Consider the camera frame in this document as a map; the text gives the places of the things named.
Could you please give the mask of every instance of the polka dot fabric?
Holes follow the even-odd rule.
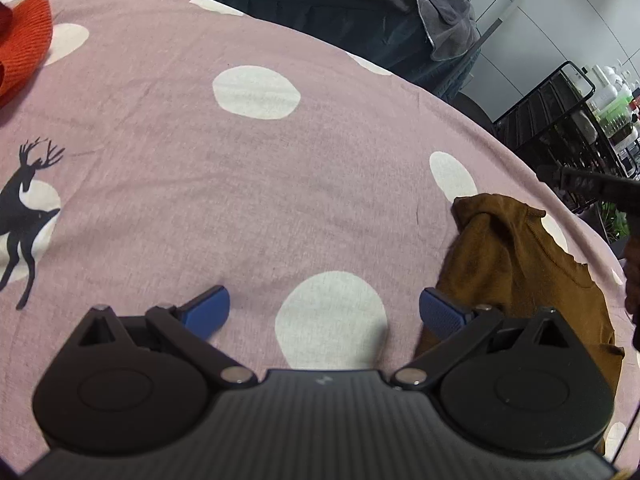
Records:
[[[28,304],[15,310],[20,274],[0,292],[0,454],[13,466],[45,449],[31,393],[92,304],[138,315],[221,283],[231,313],[212,343],[259,374],[399,367],[420,333],[418,295],[457,234],[450,203],[476,192],[547,210],[554,239],[590,264],[627,347],[612,421],[626,424],[640,380],[622,270],[479,127],[371,63],[212,0],[50,3],[46,65],[0,110],[0,184],[29,138],[65,148],[28,199],[60,204]]]

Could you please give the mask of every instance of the deer antlers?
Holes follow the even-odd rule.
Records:
[[[53,166],[54,164],[57,164],[60,162],[60,160],[62,160],[62,153],[65,151],[64,148],[60,148],[58,150],[57,146],[53,146],[51,147],[51,141],[49,139],[40,139],[40,137],[38,137],[36,140],[34,140],[33,142],[25,142],[24,144],[22,144],[20,146],[20,153],[19,153],[19,157],[20,157],[20,165],[21,166],[28,166],[28,158],[29,158],[29,153],[30,151],[35,148],[38,144],[40,144],[41,142],[48,142],[47,145],[47,158],[46,160],[43,162],[42,158],[38,157],[36,160],[33,161],[33,164],[31,164],[31,167],[34,168],[35,170],[44,170],[45,168],[49,168],[50,166]]]

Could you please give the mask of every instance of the black deer print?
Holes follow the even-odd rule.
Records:
[[[33,161],[33,164],[29,164],[30,151],[41,142],[47,141],[49,143],[47,146],[47,158],[44,161],[41,158],[37,158]],[[0,291],[5,288],[11,273],[20,261],[18,244],[20,244],[22,257],[29,267],[27,287],[24,289],[20,301],[18,301],[17,310],[23,309],[27,304],[33,280],[36,277],[36,262],[31,254],[33,241],[47,222],[60,212],[60,209],[52,209],[51,211],[29,209],[20,200],[20,186],[22,186],[22,192],[26,193],[31,187],[31,181],[36,171],[50,168],[59,163],[64,151],[64,148],[58,149],[57,146],[52,146],[49,139],[40,140],[38,137],[35,142],[27,141],[20,146],[20,168],[0,191],[0,236],[9,233],[6,241],[9,262],[6,264],[6,269],[0,280]]]

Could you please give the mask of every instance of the gray ridged panel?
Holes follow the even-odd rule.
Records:
[[[604,480],[612,474],[592,452],[527,461],[482,450],[449,429],[425,395],[395,390],[375,371],[274,370],[260,386],[222,394],[203,423],[171,446],[120,459],[58,450],[24,478]]]

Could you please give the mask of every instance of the blue gripper pad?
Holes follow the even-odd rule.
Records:
[[[425,288],[420,294],[422,323],[441,341],[464,328],[473,314],[453,305],[435,288]]]
[[[221,285],[185,303],[178,310],[178,320],[187,329],[206,341],[220,330],[229,317],[231,300],[228,290]]]

